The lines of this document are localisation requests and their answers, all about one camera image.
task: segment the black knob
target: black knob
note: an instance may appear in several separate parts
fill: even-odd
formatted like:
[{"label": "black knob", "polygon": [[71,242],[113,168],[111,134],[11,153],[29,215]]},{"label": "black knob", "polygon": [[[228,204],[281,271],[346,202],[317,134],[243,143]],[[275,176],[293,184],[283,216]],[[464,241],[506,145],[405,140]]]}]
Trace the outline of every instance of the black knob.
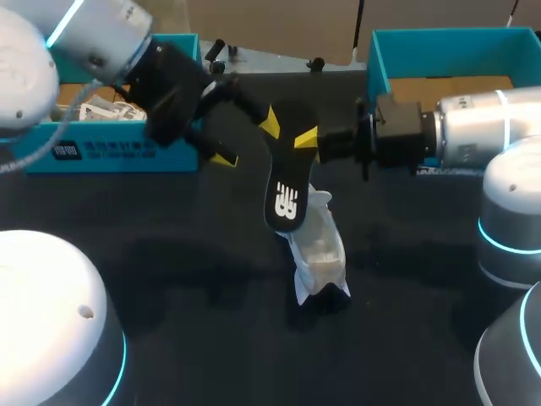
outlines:
[{"label": "black knob", "polygon": [[214,62],[225,45],[226,43],[223,40],[216,40],[212,48],[207,52],[205,60]]},{"label": "black knob", "polygon": [[211,62],[209,70],[212,74],[223,74],[226,71],[226,64],[223,61]]},{"label": "black knob", "polygon": [[316,58],[306,63],[306,66],[310,69],[310,72],[321,72],[325,66],[325,60],[323,58]]}]

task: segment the white cylindrical robot base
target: white cylindrical robot base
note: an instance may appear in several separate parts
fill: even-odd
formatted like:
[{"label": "white cylindrical robot base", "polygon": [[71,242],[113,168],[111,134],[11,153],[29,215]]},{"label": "white cylindrical robot base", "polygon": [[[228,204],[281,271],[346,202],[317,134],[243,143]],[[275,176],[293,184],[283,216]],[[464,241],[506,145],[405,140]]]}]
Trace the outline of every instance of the white cylindrical robot base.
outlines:
[{"label": "white cylindrical robot base", "polygon": [[484,406],[541,404],[541,286],[535,285],[479,340],[475,383]]},{"label": "white cylindrical robot base", "polygon": [[541,280],[539,138],[512,145],[490,162],[484,175],[479,266],[510,288],[530,288]]},{"label": "white cylindrical robot base", "polygon": [[0,320],[0,406],[135,405],[123,329],[73,245],[0,233]]}]

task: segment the black cable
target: black cable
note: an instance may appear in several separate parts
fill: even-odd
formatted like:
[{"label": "black cable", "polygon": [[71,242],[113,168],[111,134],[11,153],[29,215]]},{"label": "black cable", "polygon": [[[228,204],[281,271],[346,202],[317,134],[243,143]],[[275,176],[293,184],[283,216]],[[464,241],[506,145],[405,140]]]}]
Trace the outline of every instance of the black cable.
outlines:
[{"label": "black cable", "polygon": [[511,21],[513,20],[513,15],[515,15],[516,8],[518,7],[519,0],[515,0],[515,4],[513,4],[513,9],[511,10],[511,14],[509,14],[509,19],[507,20],[507,27],[511,25]]},{"label": "black cable", "polygon": [[364,0],[358,0],[357,23],[355,24],[355,38],[353,38],[353,49],[355,49],[358,45],[358,34],[361,30],[361,19],[363,17],[363,10]]}]

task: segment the shoe insole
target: shoe insole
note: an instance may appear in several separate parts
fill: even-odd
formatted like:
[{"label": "shoe insole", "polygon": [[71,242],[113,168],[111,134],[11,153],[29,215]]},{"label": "shoe insole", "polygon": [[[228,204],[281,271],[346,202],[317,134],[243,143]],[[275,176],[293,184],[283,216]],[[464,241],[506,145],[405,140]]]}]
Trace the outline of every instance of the shoe insole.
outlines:
[{"label": "shoe insole", "polygon": [[272,103],[265,131],[270,168],[265,195],[265,221],[278,233],[299,228],[306,216],[310,172],[318,153],[318,120],[303,101]]}]

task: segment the new balance logo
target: new balance logo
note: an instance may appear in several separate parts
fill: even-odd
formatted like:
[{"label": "new balance logo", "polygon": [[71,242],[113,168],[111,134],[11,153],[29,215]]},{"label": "new balance logo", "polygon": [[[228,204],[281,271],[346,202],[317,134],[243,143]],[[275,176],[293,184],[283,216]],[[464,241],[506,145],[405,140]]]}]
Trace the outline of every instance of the new balance logo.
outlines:
[{"label": "new balance logo", "polygon": [[276,185],[278,195],[274,204],[274,211],[279,217],[285,217],[288,220],[295,220],[297,216],[297,197],[298,191],[278,182]]}]

